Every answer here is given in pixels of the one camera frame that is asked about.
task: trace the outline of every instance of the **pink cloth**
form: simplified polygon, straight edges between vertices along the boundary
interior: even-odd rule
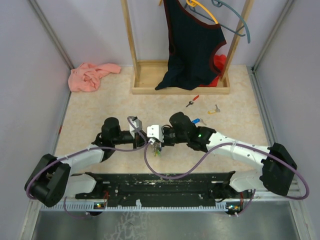
[[[112,64],[95,65],[92,63],[82,63],[75,69],[71,70],[68,84],[71,92],[94,92],[100,87],[100,79],[109,73],[120,73],[121,67]]]

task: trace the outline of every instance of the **gray hanger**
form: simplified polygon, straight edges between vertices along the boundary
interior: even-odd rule
[[[250,37],[250,32],[249,32],[249,28],[248,28],[248,25],[246,23],[246,21],[244,20],[244,18],[236,11],[234,10],[230,5],[228,5],[227,3],[221,1],[221,0],[211,0],[212,4],[217,7],[217,8],[221,8],[222,6],[226,6],[228,9],[230,9],[232,12],[234,12],[234,14],[241,20],[241,22],[243,23],[243,26],[240,27],[238,30],[234,31],[232,30],[231,28],[219,23],[221,25],[221,27],[229,30],[230,32],[234,33],[234,34],[237,34],[238,36],[240,37],[244,37],[246,35],[246,38],[247,38],[247,41],[248,41],[248,44],[251,42],[251,37]],[[201,14],[200,12],[197,12],[196,8],[195,7],[192,7],[192,6],[189,6],[189,9],[190,11],[204,17],[205,19],[208,19],[212,22],[214,22],[210,17],[206,16],[206,15],[203,15]],[[240,30],[241,29],[245,29],[245,32],[246,34],[240,34]]]

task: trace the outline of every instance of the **tabletop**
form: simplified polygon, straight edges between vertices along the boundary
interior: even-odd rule
[[[177,112],[183,112],[191,120],[201,118],[207,127],[230,138],[255,145],[267,145],[245,65],[232,65],[229,68],[230,94],[200,95],[194,104],[188,107],[186,105],[194,95],[133,95],[130,92],[133,74],[132,67],[123,67],[119,74],[102,78],[97,91],[71,94],[56,156],[85,149],[101,132],[106,118],[118,118],[121,130],[128,130],[127,116],[137,116],[146,132],[147,126],[170,124],[169,118]],[[216,104],[220,112],[208,114],[208,111],[216,108]],[[132,144],[117,147],[132,149]],[[185,143],[164,147],[161,156],[154,156],[151,147],[147,151],[150,165],[160,173],[184,173],[204,154],[188,148]],[[251,169],[251,166],[226,156],[210,154],[194,172],[223,173]],[[150,170],[145,165],[144,151],[138,150],[115,152],[108,160],[91,165],[81,172],[150,173]]]

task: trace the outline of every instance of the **wooden rack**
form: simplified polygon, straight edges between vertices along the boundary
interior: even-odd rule
[[[254,0],[246,0],[243,5],[241,16],[245,21],[248,19],[253,3]],[[127,0],[121,0],[121,5],[134,68],[134,77],[131,89],[132,94],[221,95],[230,93],[228,69],[235,55],[240,36],[236,34],[233,36],[231,46],[227,54],[226,63],[222,70],[220,81],[216,87],[197,87],[193,90],[185,90],[178,87],[167,87],[165,89],[155,90],[155,87],[162,81],[165,73],[168,71],[168,61],[137,60]],[[239,20],[236,29],[239,29],[241,26],[242,22]]]

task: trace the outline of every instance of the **white wall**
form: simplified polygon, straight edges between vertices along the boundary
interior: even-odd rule
[[[0,239],[15,240],[24,185],[57,137],[69,70],[26,0],[1,3],[0,56]]]
[[[297,0],[258,69],[278,141],[310,186],[306,205],[320,239],[320,1]]]
[[[158,6],[159,0],[127,1],[138,59],[167,59],[168,28],[163,4]],[[236,28],[238,18],[232,11],[224,6],[214,7],[211,0],[200,2],[219,22]],[[241,14],[245,0],[225,2]],[[38,0],[38,3],[76,66],[82,62],[132,65],[119,0]],[[286,0],[255,0],[247,21],[251,43],[247,43],[246,37],[240,40],[233,64],[254,64],[285,3]],[[225,29],[223,32],[228,45],[220,53],[226,55],[233,33]]]

